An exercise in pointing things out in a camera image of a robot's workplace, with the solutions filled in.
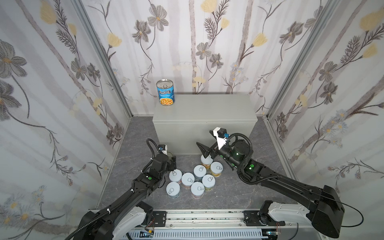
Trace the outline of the blue label soup can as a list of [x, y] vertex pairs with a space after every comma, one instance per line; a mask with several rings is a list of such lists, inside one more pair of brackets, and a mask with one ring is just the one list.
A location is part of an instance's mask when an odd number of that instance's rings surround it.
[[159, 80], [156, 83], [160, 104], [171, 106], [175, 102], [174, 83], [168, 79]]

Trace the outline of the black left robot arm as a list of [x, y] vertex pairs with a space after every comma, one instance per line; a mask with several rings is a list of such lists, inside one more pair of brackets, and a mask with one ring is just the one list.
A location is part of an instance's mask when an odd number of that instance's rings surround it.
[[168, 172], [177, 168], [176, 157], [168, 156], [168, 146], [147, 139], [150, 162], [132, 181], [131, 188], [116, 201], [94, 213], [88, 211], [67, 240], [119, 240], [132, 228], [152, 221], [153, 208], [143, 200], [165, 183]]

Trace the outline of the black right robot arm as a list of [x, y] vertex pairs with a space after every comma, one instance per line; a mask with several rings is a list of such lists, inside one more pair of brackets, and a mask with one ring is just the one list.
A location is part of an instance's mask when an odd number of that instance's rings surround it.
[[211, 147], [196, 143], [204, 158], [220, 156], [243, 183], [261, 185], [289, 197], [305, 208], [304, 220], [318, 232], [334, 239], [340, 237], [346, 204], [334, 188], [303, 184], [253, 160], [253, 145], [243, 134], [219, 134], [216, 139]]

